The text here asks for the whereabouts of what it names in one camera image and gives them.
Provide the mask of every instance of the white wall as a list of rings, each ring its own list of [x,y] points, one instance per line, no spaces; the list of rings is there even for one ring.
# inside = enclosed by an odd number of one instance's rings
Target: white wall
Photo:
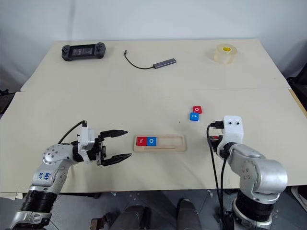
[[[56,40],[260,38],[292,76],[307,61],[306,0],[0,0],[0,89]]]

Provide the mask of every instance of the blue block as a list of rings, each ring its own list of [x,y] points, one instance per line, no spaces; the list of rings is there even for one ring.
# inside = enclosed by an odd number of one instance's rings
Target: blue block
[[[190,120],[191,121],[198,121],[200,119],[200,115],[197,113],[190,113]]]
[[[147,137],[147,146],[156,146],[156,145],[157,145],[157,138]]]

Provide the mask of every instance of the black game console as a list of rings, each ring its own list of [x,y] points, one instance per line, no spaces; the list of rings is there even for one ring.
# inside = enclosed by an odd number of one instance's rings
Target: black game console
[[[106,46],[102,42],[80,46],[65,45],[62,48],[62,58],[65,61],[88,58],[103,58],[105,51]]]

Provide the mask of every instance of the handwritten label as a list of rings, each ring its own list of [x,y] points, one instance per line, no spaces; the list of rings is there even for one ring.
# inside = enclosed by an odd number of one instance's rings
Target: handwritten label
[[[48,172],[40,172],[39,173],[39,176],[38,176],[38,178],[39,179],[44,179],[44,180],[49,180],[49,177],[51,176],[51,174],[50,173],[48,173]]]
[[[51,174],[49,174],[49,173],[45,173],[45,180],[49,180],[49,176],[50,176]]]

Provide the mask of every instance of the floor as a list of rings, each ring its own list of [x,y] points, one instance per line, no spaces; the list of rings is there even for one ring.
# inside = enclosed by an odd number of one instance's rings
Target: floor
[[[225,207],[230,210],[236,194],[224,196]],[[120,213],[131,205],[151,207],[151,229],[175,230],[176,208],[180,199],[192,201],[198,210],[204,230],[219,230],[214,218],[218,206],[215,190],[173,190],[102,193],[98,199],[83,196],[59,195],[52,211],[47,230],[89,230],[91,219],[108,212]],[[22,200],[0,198],[0,229],[8,227]],[[272,230],[307,230],[307,213],[287,188],[275,205]]]

